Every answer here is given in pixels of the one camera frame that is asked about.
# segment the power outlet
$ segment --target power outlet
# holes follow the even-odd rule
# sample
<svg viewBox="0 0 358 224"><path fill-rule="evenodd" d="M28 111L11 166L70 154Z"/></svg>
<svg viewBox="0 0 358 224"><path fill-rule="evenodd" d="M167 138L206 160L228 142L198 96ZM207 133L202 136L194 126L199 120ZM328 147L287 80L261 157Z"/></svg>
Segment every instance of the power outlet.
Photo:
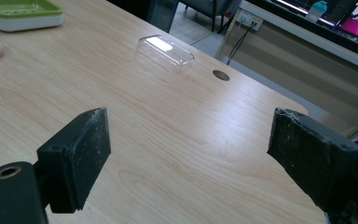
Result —
<svg viewBox="0 0 358 224"><path fill-rule="evenodd" d="M237 17L237 22L248 27L252 25L252 22L255 22L256 25L253 27L253 30L258 31L261 26L261 23L263 23L263 19L255 16L254 14L246 10L241 10L240 15Z"/></svg>

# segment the chair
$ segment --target chair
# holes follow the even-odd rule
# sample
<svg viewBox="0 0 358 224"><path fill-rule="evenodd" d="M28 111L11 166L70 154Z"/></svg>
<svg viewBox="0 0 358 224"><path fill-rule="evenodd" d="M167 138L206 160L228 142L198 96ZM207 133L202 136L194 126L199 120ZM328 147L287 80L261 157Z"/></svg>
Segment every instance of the chair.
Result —
<svg viewBox="0 0 358 224"><path fill-rule="evenodd" d="M216 16L221 16L221 26L223 26L224 14L233 0L179 0L179 2L212 19L212 32L214 31Z"/></svg>

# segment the green tray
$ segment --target green tray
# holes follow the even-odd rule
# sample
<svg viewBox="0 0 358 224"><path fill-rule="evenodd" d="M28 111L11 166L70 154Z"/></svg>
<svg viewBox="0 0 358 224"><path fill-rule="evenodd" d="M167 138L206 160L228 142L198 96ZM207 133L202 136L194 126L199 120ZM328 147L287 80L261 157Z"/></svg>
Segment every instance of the green tray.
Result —
<svg viewBox="0 0 358 224"><path fill-rule="evenodd" d="M1 19L21 19L61 15L62 10L48 0L0 0Z"/></svg>

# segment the clear plastic container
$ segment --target clear plastic container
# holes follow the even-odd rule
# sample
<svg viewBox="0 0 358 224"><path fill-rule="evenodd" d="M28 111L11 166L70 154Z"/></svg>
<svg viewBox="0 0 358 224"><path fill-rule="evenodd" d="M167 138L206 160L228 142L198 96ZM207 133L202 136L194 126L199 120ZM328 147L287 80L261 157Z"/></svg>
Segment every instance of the clear plastic container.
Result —
<svg viewBox="0 0 358 224"><path fill-rule="evenodd" d="M327 4L324 1L316 2L310 8L306 20L311 21L313 23L317 22L319 18L327 11Z"/></svg>
<svg viewBox="0 0 358 224"><path fill-rule="evenodd" d="M173 73L189 69L194 56L162 35L152 35L139 39L138 51Z"/></svg>

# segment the light wood tabletop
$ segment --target light wood tabletop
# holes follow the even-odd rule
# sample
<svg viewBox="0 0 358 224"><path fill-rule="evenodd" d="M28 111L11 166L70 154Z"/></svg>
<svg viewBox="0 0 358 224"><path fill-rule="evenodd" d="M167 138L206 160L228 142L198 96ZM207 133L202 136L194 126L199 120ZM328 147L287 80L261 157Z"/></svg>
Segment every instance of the light wood tabletop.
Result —
<svg viewBox="0 0 358 224"><path fill-rule="evenodd" d="M0 39L0 166L105 106L112 154L82 211L50 223L324 223L268 154L275 107L299 105L104 0L54 0L62 26ZM171 73L137 53L164 35L195 56ZM230 76L223 81L213 75Z"/></svg>

